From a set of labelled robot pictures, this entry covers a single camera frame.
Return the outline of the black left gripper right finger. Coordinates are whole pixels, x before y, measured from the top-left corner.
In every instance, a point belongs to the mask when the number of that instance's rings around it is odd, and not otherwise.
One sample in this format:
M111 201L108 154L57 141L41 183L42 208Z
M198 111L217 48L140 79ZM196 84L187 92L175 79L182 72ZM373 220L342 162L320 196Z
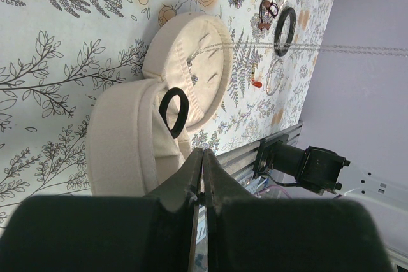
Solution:
M203 152L209 271L391 271L356 201L253 196Z

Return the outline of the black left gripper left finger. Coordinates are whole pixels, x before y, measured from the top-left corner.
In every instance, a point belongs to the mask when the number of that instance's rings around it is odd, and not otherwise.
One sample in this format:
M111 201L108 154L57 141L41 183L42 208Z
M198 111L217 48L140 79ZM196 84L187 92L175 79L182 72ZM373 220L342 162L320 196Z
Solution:
M143 197L35 196L1 236L2 271L192 271L203 151Z

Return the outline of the beige round jewelry case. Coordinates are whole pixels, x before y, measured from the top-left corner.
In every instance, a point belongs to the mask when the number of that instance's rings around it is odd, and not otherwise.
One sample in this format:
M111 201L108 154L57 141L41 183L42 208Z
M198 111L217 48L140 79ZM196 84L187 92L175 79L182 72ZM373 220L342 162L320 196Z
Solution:
M154 36L143 78L98 97L86 136L94 196L144 196L180 169L191 153L190 135L224 99L231 43L219 17L177 15Z

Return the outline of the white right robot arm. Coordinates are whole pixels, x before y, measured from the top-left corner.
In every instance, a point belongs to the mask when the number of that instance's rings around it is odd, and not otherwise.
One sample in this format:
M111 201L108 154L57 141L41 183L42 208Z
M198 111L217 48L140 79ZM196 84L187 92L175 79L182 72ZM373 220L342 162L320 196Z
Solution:
M253 171L255 178L269 178L280 187L301 187L320 196L329 192L407 212L406 186L362 170L331 150L294 147L287 134L259 141Z

